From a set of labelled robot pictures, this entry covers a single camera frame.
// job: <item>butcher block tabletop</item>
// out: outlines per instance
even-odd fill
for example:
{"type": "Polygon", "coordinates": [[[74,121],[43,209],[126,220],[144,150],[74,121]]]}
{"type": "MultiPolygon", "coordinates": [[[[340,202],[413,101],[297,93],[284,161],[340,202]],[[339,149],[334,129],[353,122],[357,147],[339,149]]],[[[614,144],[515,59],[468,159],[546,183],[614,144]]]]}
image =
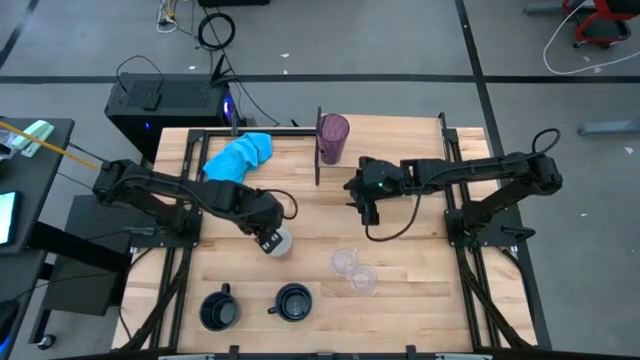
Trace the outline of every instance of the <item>butcher block tabletop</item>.
{"type": "MultiPolygon", "coordinates": [[[[400,238],[376,243],[365,237],[357,211],[345,206],[351,199],[342,189],[355,175],[360,156],[396,164],[400,159],[444,158],[439,120],[344,116],[351,133],[342,159],[335,166],[321,164],[319,186],[314,182],[313,136],[274,136],[271,159],[246,175],[246,185],[287,191],[299,204],[298,216],[283,220],[294,239],[287,260],[266,256],[233,223],[205,213],[201,242],[191,258],[179,353],[227,353],[230,345],[239,345],[242,353],[389,353],[405,352],[407,345],[415,345],[418,352],[472,351],[455,251],[447,241],[444,193],[422,199],[414,225],[400,238]],[[374,294],[357,292],[344,276],[334,273],[331,256],[342,248],[355,250],[359,263],[375,268],[374,294]],[[230,329],[211,332],[200,323],[200,305],[225,282],[231,285],[241,316],[230,329]],[[295,323],[267,313],[278,290],[290,282],[304,284],[313,296],[311,313],[295,323]]],[[[189,130],[164,129],[154,170],[180,175],[189,130]]],[[[457,130],[463,159],[490,156],[482,128],[457,130]]],[[[208,159],[232,140],[212,137],[208,159]]],[[[199,149],[196,144],[192,179],[199,149]]],[[[497,183],[473,183],[469,188],[471,197],[480,200],[495,191],[497,183]]],[[[285,214],[293,212],[291,200],[274,196],[285,214]]],[[[415,196],[379,201],[380,226],[371,227],[371,235],[388,236],[402,229],[415,201],[415,196]]],[[[498,249],[482,252],[494,302],[519,334],[535,343],[518,269],[498,249]]],[[[122,315],[132,333],[156,304],[164,258],[164,249],[153,249],[129,275],[122,315]]],[[[175,258],[174,270],[181,256],[175,258]]],[[[483,344],[488,345],[485,316],[477,301],[476,308],[483,344]]],[[[172,316],[173,303],[165,312],[161,346],[168,343],[172,316]]],[[[127,340],[119,324],[113,347],[127,340]]]]}

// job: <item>blue towel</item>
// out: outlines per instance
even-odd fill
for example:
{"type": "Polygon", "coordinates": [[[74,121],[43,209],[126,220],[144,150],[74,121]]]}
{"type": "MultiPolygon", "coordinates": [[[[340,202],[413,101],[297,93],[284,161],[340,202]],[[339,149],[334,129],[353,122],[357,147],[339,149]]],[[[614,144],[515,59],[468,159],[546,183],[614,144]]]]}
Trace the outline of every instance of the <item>blue towel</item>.
{"type": "Polygon", "coordinates": [[[255,170],[271,157],[271,135],[250,133],[233,140],[203,167],[211,180],[242,184],[247,170],[255,170]]]}

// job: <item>red chair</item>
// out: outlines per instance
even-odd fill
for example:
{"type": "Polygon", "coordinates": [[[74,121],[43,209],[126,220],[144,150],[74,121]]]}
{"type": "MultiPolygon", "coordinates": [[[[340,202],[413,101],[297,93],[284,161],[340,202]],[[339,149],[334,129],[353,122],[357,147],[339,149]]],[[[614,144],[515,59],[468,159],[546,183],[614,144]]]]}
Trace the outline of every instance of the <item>red chair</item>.
{"type": "MultiPolygon", "coordinates": [[[[574,48],[586,43],[598,43],[608,48],[631,36],[626,21],[640,15],[640,1],[593,0],[593,3],[595,7],[580,8],[574,15],[579,24],[574,48]]],[[[563,0],[562,8],[571,14],[580,4],[580,1],[563,0]]]]}

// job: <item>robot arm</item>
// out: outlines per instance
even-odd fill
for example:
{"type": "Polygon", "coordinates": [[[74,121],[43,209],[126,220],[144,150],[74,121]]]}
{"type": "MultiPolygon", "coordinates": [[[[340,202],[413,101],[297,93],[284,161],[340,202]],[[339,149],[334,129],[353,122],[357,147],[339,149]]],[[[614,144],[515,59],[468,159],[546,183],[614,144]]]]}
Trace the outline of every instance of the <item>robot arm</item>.
{"type": "Polygon", "coordinates": [[[182,180],[119,160],[103,165],[93,192],[101,203],[124,202],[153,216],[159,226],[177,237],[189,231],[190,210],[167,205],[154,194],[183,200],[233,222],[243,233],[255,235],[267,254],[282,241],[277,232],[284,217],[282,204],[268,191],[232,181],[182,180]]]}
{"type": "Polygon", "coordinates": [[[467,232],[477,233],[491,221],[493,215],[506,207],[529,195],[551,195],[562,187],[562,176],[558,173],[555,161],[543,153],[516,152],[504,157],[457,163],[441,159],[412,159],[402,160],[400,166],[361,157],[359,165],[356,176],[344,185],[344,189],[349,190],[353,199],[347,205],[358,210],[361,223],[365,226],[380,223],[375,203],[377,200],[428,195],[442,191],[450,184],[511,179],[508,185],[484,200],[463,205],[460,227],[467,232]]]}

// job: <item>gray floor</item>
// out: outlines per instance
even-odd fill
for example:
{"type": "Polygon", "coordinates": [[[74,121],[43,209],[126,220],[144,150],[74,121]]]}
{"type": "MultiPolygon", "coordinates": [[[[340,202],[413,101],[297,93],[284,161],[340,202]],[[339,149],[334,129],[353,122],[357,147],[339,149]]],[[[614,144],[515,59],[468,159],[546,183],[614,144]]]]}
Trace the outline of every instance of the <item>gray floor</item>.
{"type": "MultiPolygon", "coordinates": [[[[0,2],[0,46],[27,0],[0,2]]],[[[550,75],[542,49],[561,17],[522,14],[524,0],[466,0],[485,75],[550,75]]],[[[142,54],[163,72],[207,73],[208,53],[182,33],[155,30],[155,0],[41,1],[0,75],[113,75],[124,59],[142,54]]],[[[413,73],[470,75],[471,66],[453,1],[273,0],[266,7],[226,8],[238,33],[228,48],[240,74],[413,73]]],[[[190,28],[191,3],[178,3],[178,20],[190,28]]],[[[196,8],[196,23],[202,18],[196,8]]],[[[224,33],[224,26],[219,25],[224,33]]],[[[631,23],[637,29],[640,21],[631,23]]],[[[610,61],[640,48],[640,36],[610,51],[570,47],[573,25],[549,51],[558,70],[610,61]]],[[[639,75],[640,58],[584,76],[639,75]]],[[[127,71],[151,72],[143,62],[127,71]]],[[[139,159],[135,148],[103,114],[111,85],[0,85],[0,113],[16,117],[71,117],[72,140],[109,159],[139,159]]],[[[453,126],[484,126],[475,84],[452,83],[248,83],[272,116],[312,125],[317,106],[332,112],[434,116],[453,126]]],[[[489,84],[506,151],[528,151],[532,136],[556,126],[561,143],[551,152],[565,177],[555,196],[521,206],[523,222],[538,231],[530,241],[534,269],[555,349],[640,355],[640,206],[637,137],[585,139],[585,121],[634,119],[638,85],[489,84]],[[629,154],[625,147],[635,149],[629,154]]],[[[268,120],[242,97],[245,115],[268,120]]],[[[92,184],[96,173],[64,161],[60,172],[92,184]]],[[[66,223],[71,195],[88,190],[57,177],[42,220],[66,223]]],[[[27,345],[41,292],[37,292],[13,359],[49,359],[105,352],[116,312],[104,318],[56,313],[49,332],[59,336],[47,352],[27,345]]]]}

